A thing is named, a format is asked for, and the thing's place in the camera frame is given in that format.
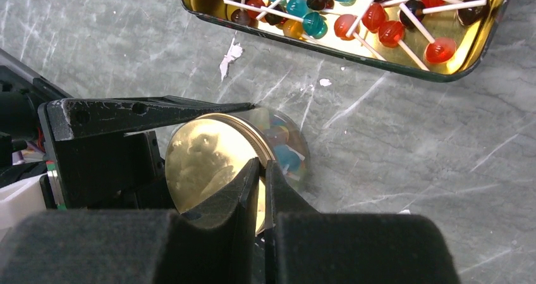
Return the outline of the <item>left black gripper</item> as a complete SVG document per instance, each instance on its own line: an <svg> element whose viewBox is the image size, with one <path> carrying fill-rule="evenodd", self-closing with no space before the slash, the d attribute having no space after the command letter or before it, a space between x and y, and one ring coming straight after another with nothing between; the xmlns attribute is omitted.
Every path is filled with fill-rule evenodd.
<svg viewBox="0 0 536 284"><path fill-rule="evenodd" d="M68 209L169 209L155 128L211 113L254 109L176 96L64 98L38 109L57 178L54 200Z"/></svg>

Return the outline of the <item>clear glass jar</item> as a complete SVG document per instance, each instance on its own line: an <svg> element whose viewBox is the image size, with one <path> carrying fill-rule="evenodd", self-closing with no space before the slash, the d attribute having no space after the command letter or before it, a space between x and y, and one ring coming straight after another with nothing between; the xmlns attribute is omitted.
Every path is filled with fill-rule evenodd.
<svg viewBox="0 0 536 284"><path fill-rule="evenodd" d="M263 135L287 183L298 192L305 190L310 151L298 125L286 114L263 106L234 115Z"/></svg>

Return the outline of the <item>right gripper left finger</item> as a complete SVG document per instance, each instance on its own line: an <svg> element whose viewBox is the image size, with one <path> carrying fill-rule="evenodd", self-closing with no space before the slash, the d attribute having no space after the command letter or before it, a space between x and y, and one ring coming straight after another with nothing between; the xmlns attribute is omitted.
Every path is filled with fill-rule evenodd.
<svg viewBox="0 0 536 284"><path fill-rule="evenodd" d="M189 213L46 210L1 242L2 283L250 283L260 162Z"/></svg>

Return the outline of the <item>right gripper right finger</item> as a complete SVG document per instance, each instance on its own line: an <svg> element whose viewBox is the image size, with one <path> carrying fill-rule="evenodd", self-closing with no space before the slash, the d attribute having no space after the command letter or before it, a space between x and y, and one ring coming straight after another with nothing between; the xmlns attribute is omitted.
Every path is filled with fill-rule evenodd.
<svg viewBox="0 0 536 284"><path fill-rule="evenodd" d="M267 283L459 283L441 231L419 214L320 213L265 170Z"/></svg>

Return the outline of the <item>gold square candy tin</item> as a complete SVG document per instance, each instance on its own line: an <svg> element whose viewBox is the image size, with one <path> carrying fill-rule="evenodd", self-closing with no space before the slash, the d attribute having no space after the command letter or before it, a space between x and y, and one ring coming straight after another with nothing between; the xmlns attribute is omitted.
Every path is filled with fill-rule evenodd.
<svg viewBox="0 0 536 284"><path fill-rule="evenodd" d="M509 0L181 0L199 19L432 82L469 74Z"/></svg>

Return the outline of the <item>gold round jar lid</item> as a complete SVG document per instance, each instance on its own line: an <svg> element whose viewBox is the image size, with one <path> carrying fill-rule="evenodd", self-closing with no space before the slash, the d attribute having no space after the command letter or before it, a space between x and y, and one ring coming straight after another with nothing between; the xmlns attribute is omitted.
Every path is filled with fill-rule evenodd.
<svg viewBox="0 0 536 284"><path fill-rule="evenodd" d="M165 177L175 208L185 213L230 183L258 158L275 154L259 128L233 114L199 116L174 131L165 154Z"/></svg>

